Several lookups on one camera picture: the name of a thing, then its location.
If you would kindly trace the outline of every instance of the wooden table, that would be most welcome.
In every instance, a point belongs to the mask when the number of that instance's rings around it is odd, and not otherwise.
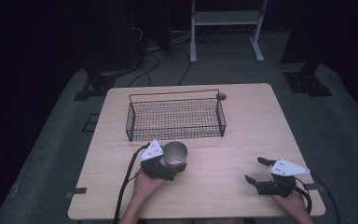
[[[227,96],[222,107],[227,122],[224,137],[188,138],[186,170],[168,181],[147,201],[141,218],[281,217],[283,210],[269,196],[260,196],[244,175],[269,181],[269,168],[257,157],[279,158],[307,166],[268,84],[231,84],[181,87],[112,89],[107,93],[101,116],[89,146],[68,215],[72,219],[114,218],[117,196],[132,154],[147,141],[130,142],[126,135],[129,95],[172,91],[218,89]],[[172,140],[159,140],[162,145]],[[140,167],[139,160],[131,176]],[[299,175],[313,183],[310,175]],[[132,195],[127,186],[121,205],[123,215]],[[311,214],[324,214],[323,201],[311,190]]]

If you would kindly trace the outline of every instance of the metal cup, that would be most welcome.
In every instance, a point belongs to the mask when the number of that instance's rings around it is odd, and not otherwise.
[[[185,144],[181,142],[170,142],[166,144],[162,150],[164,151],[162,159],[168,167],[176,168],[186,162],[187,147]]]

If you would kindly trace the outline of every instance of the black wire basket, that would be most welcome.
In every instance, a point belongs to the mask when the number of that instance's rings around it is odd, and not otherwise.
[[[127,136],[130,142],[223,137],[227,125],[221,100],[225,98],[219,90],[132,94]]]

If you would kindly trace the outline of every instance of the hand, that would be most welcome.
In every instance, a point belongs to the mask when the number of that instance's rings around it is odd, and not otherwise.
[[[152,179],[145,174],[142,169],[136,172],[135,182],[133,184],[133,193],[130,203],[120,220],[120,224],[136,224],[138,216],[141,213],[142,206],[147,198],[149,198],[161,185],[167,180]]]
[[[145,201],[150,197],[161,185],[167,180],[165,179],[152,179],[142,171],[142,168],[136,173],[135,182],[133,186],[132,198],[137,198]]]
[[[280,195],[273,195],[272,198],[277,202],[284,211],[299,224],[313,224],[307,207],[304,204],[303,196],[293,190],[286,198]]]

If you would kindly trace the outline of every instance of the dark background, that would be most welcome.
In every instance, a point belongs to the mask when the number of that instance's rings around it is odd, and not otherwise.
[[[102,4],[108,2],[119,1],[101,0]],[[207,8],[210,1],[197,2],[198,8]],[[150,22],[164,15],[160,22],[165,29],[189,29],[189,0],[153,0],[149,5],[136,0],[126,3],[131,20],[115,20],[141,26],[151,37],[154,31]],[[255,0],[222,1],[216,9],[254,9],[259,4]],[[165,9],[153,11],[147,19],[153,6]],[[79,43],[82,35],[71,10],[66,1],[0,1],[0,206],[62,90],[83,67]],[[270,0],[263,29],[292,27],[282,62],[305,62],[317,57],[339,74],[358,103],[358,1]],[[121,32],[113,35],[113,39],[123,38]],[[111,56],[104,57],[120,56],[120,49],[109,48],[112,50],[106,54]]]

